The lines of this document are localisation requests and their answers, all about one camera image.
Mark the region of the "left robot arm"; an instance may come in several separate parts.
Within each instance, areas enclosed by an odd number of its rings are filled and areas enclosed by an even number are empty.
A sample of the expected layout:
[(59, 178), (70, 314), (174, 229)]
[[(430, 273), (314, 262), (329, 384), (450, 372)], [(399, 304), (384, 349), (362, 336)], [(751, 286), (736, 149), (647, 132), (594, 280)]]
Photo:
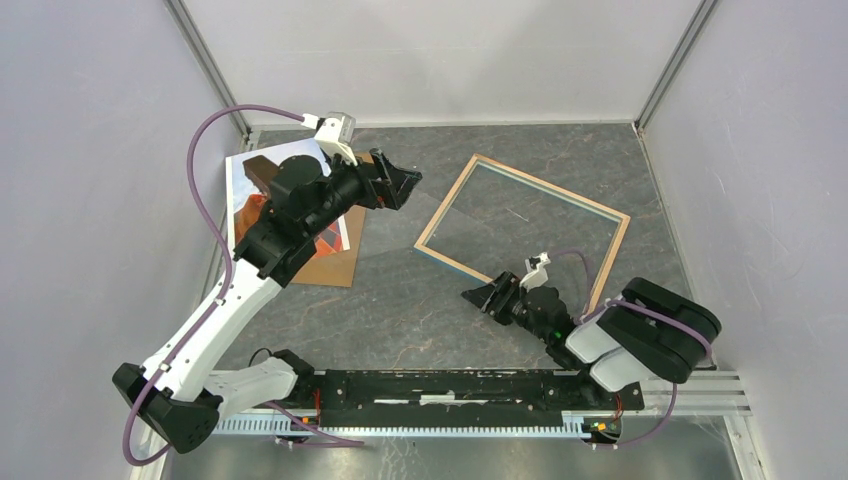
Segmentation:
[(280, 164), (255, 157), (266, 200), (226, 260), (218, 292), (156, 354), (141, 365), (124, 363), (113, 374), (131, 407), (127, 431), (141, 419), (168, 449), (184, 454), (232, 415), (267, 402), (297, 408), (312, 399), (313, 379), (276, 355), (225, 374), (213, 369), (255, 314), (315, 255), (320, 233), (354, 207), (400, 209), (423, 178), (393, 165), (379, 149), (369, 156), (346, 162), (339, 154), (296, 155)]

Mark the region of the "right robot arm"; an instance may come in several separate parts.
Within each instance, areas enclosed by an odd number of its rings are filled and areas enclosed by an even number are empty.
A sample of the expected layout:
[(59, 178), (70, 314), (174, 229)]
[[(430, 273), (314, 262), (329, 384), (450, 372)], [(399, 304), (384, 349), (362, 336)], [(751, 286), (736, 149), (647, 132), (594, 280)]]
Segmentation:
[(526, 288), (510, 272), (461, 296), (497, 323), (515, 324), (541, 340), (557, 365), (587, 373), (577, 392), (591, 408), (606, 406), (626, 386), (650, 377), (687, 382), (711, 357), (722, 331), (710, 310), (642, 277), (580, 321), (556, 288)]

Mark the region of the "hot air balloon photo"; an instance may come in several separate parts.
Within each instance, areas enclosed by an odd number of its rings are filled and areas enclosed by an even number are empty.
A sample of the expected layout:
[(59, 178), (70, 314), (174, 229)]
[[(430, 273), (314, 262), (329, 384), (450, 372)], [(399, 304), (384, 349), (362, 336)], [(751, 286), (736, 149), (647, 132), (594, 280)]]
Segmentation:
[[(260, 187), (259, 175), (249, 173), (250, 160), (261, 156), (273, 162), (275, 166), (279, 166), (289, 157), (296, 155), (309, 155), (319, 159), (322, 162), (323, 174), (329, 175), (329, 162), (323, 157), (323, 152), (313, 139), (260, 148), (225, 159), (228, 201), (227, 235), (230, 251), (234, 250), (236, 244), (258, 219), (262, 206), (267, 200), (267, 186)], [(359, 227), (360, 224), (354, 222), (353, 212), (335, 220), (319, 234), (315, 241), (317, 249), (315, 257), (321, 258), (351, 250), (355, 245), (354, 234)]]

